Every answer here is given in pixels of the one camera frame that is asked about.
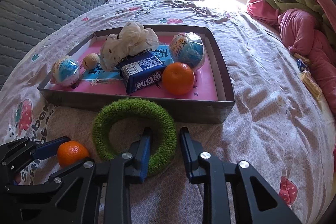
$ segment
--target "wrapped toy ball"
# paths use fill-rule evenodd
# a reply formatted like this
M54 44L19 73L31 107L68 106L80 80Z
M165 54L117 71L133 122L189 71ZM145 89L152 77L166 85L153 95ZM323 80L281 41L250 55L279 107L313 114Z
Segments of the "wrapped toy ball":
M50 83L70 86L79 79L79 76L79 63L67 55L53 64Z
M205 61L205 49L201 38L193 33L180 33L174 36L169 45L174 62L187 64L193 71L199 70Z

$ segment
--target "blue snack package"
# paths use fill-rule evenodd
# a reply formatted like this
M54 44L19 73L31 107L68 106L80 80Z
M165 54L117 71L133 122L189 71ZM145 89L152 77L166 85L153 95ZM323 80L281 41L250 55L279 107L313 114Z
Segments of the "blue snack package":
M166 66L150 51L123 58L117 65L127 95L162 79Z
M304 72L305 70L310 72L307 65L301 59L296 60L296 63L297 63L297 66L299 67L300 72Z

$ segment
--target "barcode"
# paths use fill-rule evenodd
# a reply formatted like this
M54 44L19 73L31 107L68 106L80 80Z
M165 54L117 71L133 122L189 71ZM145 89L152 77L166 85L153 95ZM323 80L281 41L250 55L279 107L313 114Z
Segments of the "barcode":
M143 69L140 67L138 62L134 62L134 63L123 66L121 71L123 73L123 76L125 78L127 78L127 80L128 80L128 77L130 75L133 75L133 74L136 74L137 72L143 71Z
M127 73L128 73L129 75L133 75L133 74L139 72L139 71L137 70L137 67L135 67L135 65L133 65L133 64L131 64L129 67L126 67L125 69L127 70Z

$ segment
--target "metal screw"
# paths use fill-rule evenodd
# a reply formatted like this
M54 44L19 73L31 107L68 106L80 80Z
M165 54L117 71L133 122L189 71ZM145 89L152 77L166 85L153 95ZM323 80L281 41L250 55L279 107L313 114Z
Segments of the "metal screw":
M83 163L84 168L91 168L93 166L93 162L88 160L85 163Z
M208 159L211 157L211 154L209 152L202 152L201 153L201 158L203 159Z
M123 153L121 155L123 159L130 159L132 157L132 154L130 152Z
M239 163L239 166L240 166L241 168L248 168L248 167L250 166L250 164L249 164L247 161L242 160L242 161Z
M59 177L56 177L56 178L54 179L54 182L55 182L55 183L61 183L61 182L62 182L62 179L59 178Z

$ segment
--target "gray quilted mattress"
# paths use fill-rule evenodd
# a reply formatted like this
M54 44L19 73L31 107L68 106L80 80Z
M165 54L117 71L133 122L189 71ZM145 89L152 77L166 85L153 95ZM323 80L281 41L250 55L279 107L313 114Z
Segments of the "gray quilted mattress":
M38 42L105 0L2 0L0 89L14 67Z

